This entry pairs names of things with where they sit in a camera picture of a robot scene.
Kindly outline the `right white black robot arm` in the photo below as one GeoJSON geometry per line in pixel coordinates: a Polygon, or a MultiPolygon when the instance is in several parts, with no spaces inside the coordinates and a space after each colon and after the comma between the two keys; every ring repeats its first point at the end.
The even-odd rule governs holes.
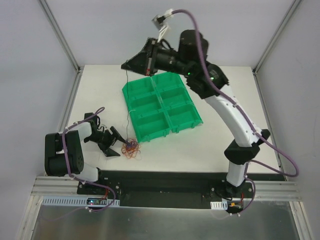
{"type": "Polygon", "coordinates": [[[268,139],[271,133],[241,114],[228,78],[220,67],[206,60],[209,43],[201,33],[184,30],[178,50],[165,48],[165,42],[148,38],[142,50],[123,63],[121,69],[144,76],[153,76],[159,70],[183,75],[189,88],[218,113],[234,137],[224,151],[229,161],[225,192],[237,197],[243,191],[247,163],[260,151],[260,137],[268,139]]]}

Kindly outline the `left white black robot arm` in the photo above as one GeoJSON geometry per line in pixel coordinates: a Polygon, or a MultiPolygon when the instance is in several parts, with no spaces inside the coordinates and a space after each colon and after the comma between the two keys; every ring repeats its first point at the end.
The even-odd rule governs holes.
{"type": "Polygon", "coordinates": [[[111,147],[125,139],[111,126],[99,129],[100,117],[92,112],[84,114],[84,122],[73,127],[65,134],[49,133],[44,141],[44,168],[48,176],[64,177],[71,175],[88,183],[88,188],[99,195],[105,191],[106,183],[102,180],[101,170],[85,162],[82,142],[97,144],[105,157],[119,157],[111,147]]]}

